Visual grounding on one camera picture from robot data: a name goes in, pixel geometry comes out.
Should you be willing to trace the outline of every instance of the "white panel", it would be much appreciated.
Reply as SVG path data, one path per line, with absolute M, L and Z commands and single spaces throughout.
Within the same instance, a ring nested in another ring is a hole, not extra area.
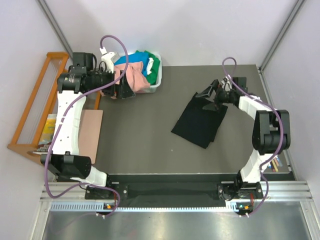
M 25 240 L 43 189 L 43 167 L 7 149 L 47 52 L 63 51 L 35 0 L 0 8 L 0 239 Z M 34 111 L 36 119 L 41 109 Z
M 275 106 L 290 113 L 296 171 L 320 211 L 320 1 L 308 0 L 265 70 Z
M 160 53 L 164 66 L 261 64 L 293 0 L 47 0 L 72 50 L 100 56 L 105 34 L 129 52 Z M 110 51 L 121 51 L 105 41 Z

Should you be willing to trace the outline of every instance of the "blue cloth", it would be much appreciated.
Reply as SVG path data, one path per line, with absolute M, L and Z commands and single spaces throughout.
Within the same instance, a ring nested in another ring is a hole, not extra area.
M 129 55 L 129 63 L 142 62 L 142 74 L 143 76 L 147 76 L 147 66 L 149 63 L 149 54 L 147 52 L 136 52 Z M 114 65 L 125 64 L 126 56 L 122 56 L 114 63 Z

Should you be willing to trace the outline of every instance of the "wooden frame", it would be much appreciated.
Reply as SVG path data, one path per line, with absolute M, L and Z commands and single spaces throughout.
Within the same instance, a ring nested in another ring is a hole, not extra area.
M 46 59 L 44 61 L 43 67 L 40 71 L 40 74 L 35 82 L 34 88 L 32 90 L 32 93 L 28 99 L 28 102 L 25 106 L 25 109 L 22 113 L 21 119 L 19 121 L 19 124 L 15 130 L 15 133 L 12 137 L 12 140 L 10 142 L 10 144 L 8 144 L 8 149 L 20 154 L 21 156 L 24 156 L 30 160 L 32 160 L 33 162 L 40 164 L 40 155 L 38 154 L 32 154 L 32 151 L 37 150 L 38 148 L 38 143 L 42 134 L 42 131 L 45 127 L 46 124 L 46 120 L 49 114 L 51 114 L 54 110 L 56 101 L 57 101 L 57 78 L 60 76 L 61 73 L 63 72 L 67 72 L 67 70 L 65 70 L 65 66 L 67 64 L 67 61 L 69 59 L 69 55 L 66 52 L 48 52 L 46 55 Z M 21 132 L 24 128 L 24 125 L 26 123 L 26 120 L 28 118 L 28 115 L 30 113 L 30 110 L 34 104 L 35 98 L 37 96 L 38 90 L 41 86 L 41 83 L 43 81 L 43 78 L 46 74 L 46 71 L 48 69 L 49 63 L 52 60 L 58 60 L 61 61 L 60 65 L 57 66 L 57 74 L 53 83 L 53 86 L 51 88 L 51 91 L 49 93 L 48 99 L 46 101 L 44 110 L 42 112 L 39 124 L 36 128 L 35 134 L 32 138 L 32 143 L 31 144 L 21 144 L 18 143 L 19 137 L 21 135 Z M 100 98 L 101 98 L 101 94 L 100 92 L 97 93 L 96 96 L 96 100 L 95 100 L 95 104 L 94 104 L 94 109 L 97 110 L 99 107 L 99 103 L 100 103 Z

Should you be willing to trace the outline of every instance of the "book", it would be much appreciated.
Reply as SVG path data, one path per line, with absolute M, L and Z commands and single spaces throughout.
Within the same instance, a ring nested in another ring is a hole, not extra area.
M 49 114 L 38 143 L 38 147 L 36 151 L 33 151 L 34 154 L 47 154 L 49 147 L 52 143 L 52 139 L 55 134 L 55 127 L 57 121 L 57 114 Z

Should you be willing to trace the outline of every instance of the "white plastic basket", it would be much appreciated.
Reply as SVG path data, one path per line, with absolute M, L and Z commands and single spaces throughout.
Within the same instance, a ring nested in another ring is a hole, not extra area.
M 156 82 L 155 85 L 151 85 L 149 88 L 145 88 L 142 89 L 138 92 L 136 92 L 136 94 L 152 94 L 157 90 L 157 87 L 160 86 L 161 84 L 161 79 L 162 79 L 162 60 L 161 60 L 161 56 L 157 53 L 153 53 L 159 60 L 160 60 L 160 65 L 159 65 L 159 71 L 158 71 L 158 76 L 156 78 Z

